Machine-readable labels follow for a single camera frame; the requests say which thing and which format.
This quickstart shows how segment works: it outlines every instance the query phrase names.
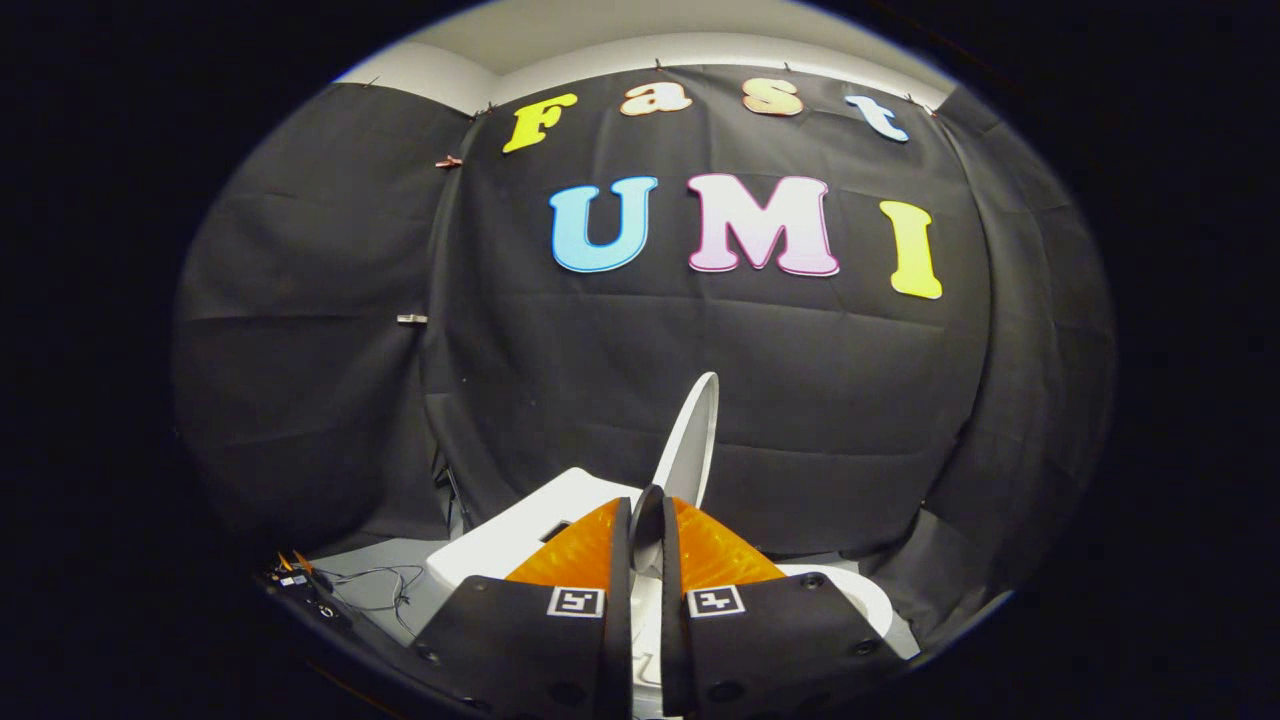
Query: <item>letter m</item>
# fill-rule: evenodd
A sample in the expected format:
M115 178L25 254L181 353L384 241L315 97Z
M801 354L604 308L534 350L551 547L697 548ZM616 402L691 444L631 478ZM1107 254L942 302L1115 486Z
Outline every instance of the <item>letter m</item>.
M827 242L827 223L822 199L827 183L804 177L778 181L773 197L762 209L733 176L712 173L689 178L689 187L701 196L703 237L689 265L704 273L723 273L737 266L739 256L728 247L732 228L748 261L756 270L773 255L778 237L786 231L786 247L778 255L778 268L794 275L833 275L840 261Z

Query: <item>letter u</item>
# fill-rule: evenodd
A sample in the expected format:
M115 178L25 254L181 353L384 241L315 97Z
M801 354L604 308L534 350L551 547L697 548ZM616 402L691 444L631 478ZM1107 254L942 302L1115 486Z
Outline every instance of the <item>letter u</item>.
M575 273L613 270L635 260L649 236L649 191L655 187L658 178L649 176L622 178L609 187L622 199L622 222L618 237L607 245L594 245L586 237L591 199L600 193L599 188L584 184L552 195L552 256Z

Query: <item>cable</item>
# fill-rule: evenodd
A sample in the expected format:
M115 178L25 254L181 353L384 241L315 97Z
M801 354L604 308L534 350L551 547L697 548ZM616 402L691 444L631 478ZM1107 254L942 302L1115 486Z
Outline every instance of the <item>cable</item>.
M404 575L402 575L399 573L399 570L397 570L397 568L408 568L408 569L412 569L412 570L417 570L417 574L413 575L412 579L410 579L408 582L406 582L404 580ZM361 570L360 573L352 573L349 575L343 575L340 573L333 573L330 570L320 570L319 568L316 570L333 578L333 585L334 585L333 594L338 600L340 600L342 602L344 602L346 605L348 605L349 607L352 607L353 610L364 610L366 612L375 612L375 611L384 611L384 610L394 611L396 612L396 621L399 623L401 626L404 628L404 630L408 634L411 634L411 635L415 634L413 629L410 628L407 623L404 623L403 618L401 618L399 609L401 609L401 605L408 605L408 602L410 602L408 596L404 594L404 592L410 588L410 585L412 585L413 583L416 583L417 579L422 577L422 573L425 573L425 569L421 565L380 565L378 568L370 568L369 570ZM366 606L355 605L353 602L351 602L346 597L343 597L342 592L339 592L339 589L338 589L338 585L344 585L344 584L347 584L347 583L349 583L352 580L357 580L360 578L364 578L366 575L372 575L375 573L394 573L396 574L396 587L392 589L392 603L390 605L387 605L387 606L383 606L383 607L366 607Z
M471 528L475 528L475 523L471 521L471 511L467 510L467 503L462 501L462 493L458 491L458 480L453 477L453 468L445 465L444 474L449 478L453 495L458 498L458 510L462 511L462 532L466 533Z

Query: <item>black fabric curtain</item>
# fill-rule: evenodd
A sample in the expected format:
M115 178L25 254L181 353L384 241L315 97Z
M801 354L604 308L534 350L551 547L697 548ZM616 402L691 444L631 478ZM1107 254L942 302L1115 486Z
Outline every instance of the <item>black fabric curtain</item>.
M751 78L791 83L803 109L749 110ZM620 111L657 82L691 102ZM540 141L503 151L517 110L567 94ZM463 164L436 168L445 155ZM759 268L736 231L739 266L692 266L713 200L690 179L710 173L760 208L786 178L820 181L838 272L783 270L791 229ZM654 183L630 219L611 191L625 178ZM593 246L643 225L630 261L557 259L552 199L582 187ZM886 201L928 213L940 296L895 290ZM925 648L1036 566L1092 473L1115 378L1087 223L989 109L771 68L613 73L475 118L334 85L228 183L178 301L182 429L241 534L444 538L442 462L476 521L572 466L641 487L713 370L704 509L768 553L863 560Z
M754 77L795 85L797 115L742 102ZM692 104L628 117L626 92L676 82ZM503 152L515 111L573 94L545 138ZM910 140L881 137L847 95L872 96ZM428 409L481 518L571 466L643 486L685 393L721 375L704 507L769 552L865 551L897 539L968 419L991 288L977 206L942 126L918 105L841 81L749 67L595 77L484 114L468 138L445 242L433 258ZM728 173L765 205L786 177L828 192L840 272L771 261L704 273L687 182ZM575 273L553 259L563 190L594 186L588 234L621 229L611 186L653 177L648 238L626 265ZM943 295L896 292L879 202L925 209Z
M230 178L179 284L174 386L210 496L241 537L445 538L431 497L421 325L428 240L468 118L333 85Z

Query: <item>ceiling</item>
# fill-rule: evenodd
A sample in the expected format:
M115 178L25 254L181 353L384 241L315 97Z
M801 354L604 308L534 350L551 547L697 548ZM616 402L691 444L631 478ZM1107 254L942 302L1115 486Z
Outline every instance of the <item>ceiling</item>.
M495 0L406 40L506 76L616 40L681 32L759 35L864 58L937 87L954 81L842 18L783 0Z

